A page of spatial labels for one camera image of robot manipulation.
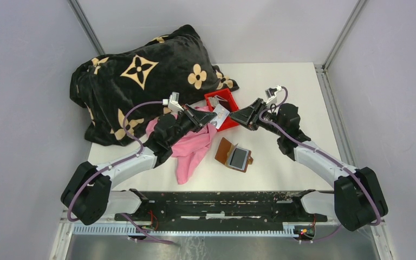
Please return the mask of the red plastic bin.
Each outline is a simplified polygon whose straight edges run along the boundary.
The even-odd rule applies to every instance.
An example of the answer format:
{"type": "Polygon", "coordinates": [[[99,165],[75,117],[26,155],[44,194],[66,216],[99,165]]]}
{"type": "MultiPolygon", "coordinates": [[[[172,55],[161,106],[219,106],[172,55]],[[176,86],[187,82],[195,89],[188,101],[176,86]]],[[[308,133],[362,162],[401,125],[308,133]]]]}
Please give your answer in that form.
{"type": "Polygon", "coordinates": [[[217,116],[211,121],[217,131],[224,131],[239,126],[229,114],[239,110],[233,95],[229,89],[221,89],[204,95],[207,106],[217,116]]]}

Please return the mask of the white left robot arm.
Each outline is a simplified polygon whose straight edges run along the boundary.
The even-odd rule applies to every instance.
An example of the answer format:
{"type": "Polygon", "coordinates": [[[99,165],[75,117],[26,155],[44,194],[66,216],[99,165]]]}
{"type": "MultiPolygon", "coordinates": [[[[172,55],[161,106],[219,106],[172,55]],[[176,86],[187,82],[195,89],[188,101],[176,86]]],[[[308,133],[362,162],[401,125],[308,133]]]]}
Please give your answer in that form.
{"type": "Polygon", "coordinates": [[[173,153],[173,146],[189,132],[197,132],[216,117],[214,112],[184,106],[177,116],[158,118],[143,147],[108,163],[85,161],[77,167],[61,195],[68,218],[91,225],[107,215],[129,213],[136,220],[147,217],[149,207],[136,190],[116,191],[129,178],[162,165],[173,153]]]}

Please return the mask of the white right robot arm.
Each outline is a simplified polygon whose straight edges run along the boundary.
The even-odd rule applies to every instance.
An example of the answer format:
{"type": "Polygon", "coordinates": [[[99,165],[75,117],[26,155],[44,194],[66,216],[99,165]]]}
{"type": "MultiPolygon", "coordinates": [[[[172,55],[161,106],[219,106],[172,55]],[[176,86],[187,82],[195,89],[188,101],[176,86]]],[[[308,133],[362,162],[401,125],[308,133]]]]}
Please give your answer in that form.
{"type": "Polygon", "coordinates": [[[298,107],[282,103],[270,111],[258,98],[250,106],[232,112],[230,119],[255,131],[264,128],[278,135],[279,150],[291,160],[304,165],[325,180],[331,193],[307,190],[291,206],[291,214],[298,221],[312,214],[336,218],[349,231],[365,225],[379,225],[389,208],[376,173],[369,167],[357,168],[343,163],[318,147],[300,129],[298,107]]]}

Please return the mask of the stack of cards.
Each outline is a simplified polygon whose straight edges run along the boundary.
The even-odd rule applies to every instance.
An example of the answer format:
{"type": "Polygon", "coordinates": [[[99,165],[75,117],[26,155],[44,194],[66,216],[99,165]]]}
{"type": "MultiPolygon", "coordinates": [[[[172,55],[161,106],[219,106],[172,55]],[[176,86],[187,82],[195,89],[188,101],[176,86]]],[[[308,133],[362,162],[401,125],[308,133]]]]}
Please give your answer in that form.
{"type": "Polygon", "coordinates": [[[210,102],[210,104],[211,104],[211,107],[213,107],[213,108],[215,108],[216,106],[218,106],[218,105],[221,105],[221,106],[223,106],[224,108],[226,108],[226,109],[229,109],[229,102],[228,102],[228,100],[226,100],[226,99],[223,99],[223,98],[217,98],[216,96],[214,96],[214,97],[209,97],[209,102],[210,102]]]}

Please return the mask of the white credit card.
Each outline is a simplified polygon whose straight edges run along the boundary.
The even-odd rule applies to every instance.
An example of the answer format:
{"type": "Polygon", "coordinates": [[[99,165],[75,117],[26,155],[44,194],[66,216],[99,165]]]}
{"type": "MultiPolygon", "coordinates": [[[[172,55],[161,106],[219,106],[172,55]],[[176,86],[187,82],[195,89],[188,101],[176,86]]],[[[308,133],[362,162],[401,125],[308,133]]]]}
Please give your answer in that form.
{"type": "Polygon", "coordinates": [[[212,124],[217,130],[220,130],[222,124],[228,118],[230,111],[223,106],[218,105],[214,108],[213,112],[216,113],[216,116],[210,121],[210,124],[212,124]]]}

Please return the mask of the brown leather card holder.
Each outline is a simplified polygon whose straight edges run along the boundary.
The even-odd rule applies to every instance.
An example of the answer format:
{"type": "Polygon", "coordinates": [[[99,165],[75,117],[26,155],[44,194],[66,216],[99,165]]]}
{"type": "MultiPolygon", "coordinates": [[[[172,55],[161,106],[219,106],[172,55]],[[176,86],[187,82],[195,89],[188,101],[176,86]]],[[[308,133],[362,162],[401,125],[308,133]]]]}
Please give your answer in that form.
{"type": "Polygon", "coordinates": [[[249,149],[234,145],[226,138],[221,139],[214,159],[229,169],[243,173],[254,161],[249,149]]]}

